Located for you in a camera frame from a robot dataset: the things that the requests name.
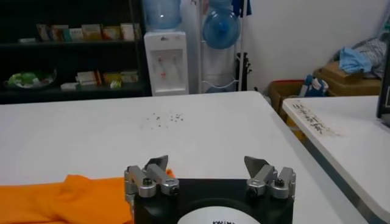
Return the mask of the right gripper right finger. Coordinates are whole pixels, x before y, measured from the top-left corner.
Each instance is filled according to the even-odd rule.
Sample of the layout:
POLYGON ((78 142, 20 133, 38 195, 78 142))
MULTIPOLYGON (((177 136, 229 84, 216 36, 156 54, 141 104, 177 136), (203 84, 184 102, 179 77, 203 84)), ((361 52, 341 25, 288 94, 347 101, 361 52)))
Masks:
POLYGON ((277 171, 265 159, 251 156, 245 156, 244 163, 250 175, 246 181, 249 197, 257 198, 268 192, 278 200, 295 199, 296 173, 292 168, 277 171))

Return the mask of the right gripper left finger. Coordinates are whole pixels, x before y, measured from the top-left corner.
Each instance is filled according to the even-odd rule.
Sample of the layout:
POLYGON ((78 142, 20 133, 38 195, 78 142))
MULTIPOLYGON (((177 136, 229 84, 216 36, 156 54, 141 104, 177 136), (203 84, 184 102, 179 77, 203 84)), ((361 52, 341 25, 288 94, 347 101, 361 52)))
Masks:
POLYGON ((151 158, 143 168, 128 166, 124 171, 126 201, 133 201, 135 196, 152 198, 158 192, 170 197, 177 196, 179 180, 166 173, 168 159, 168 155, 164 155, 151 158))

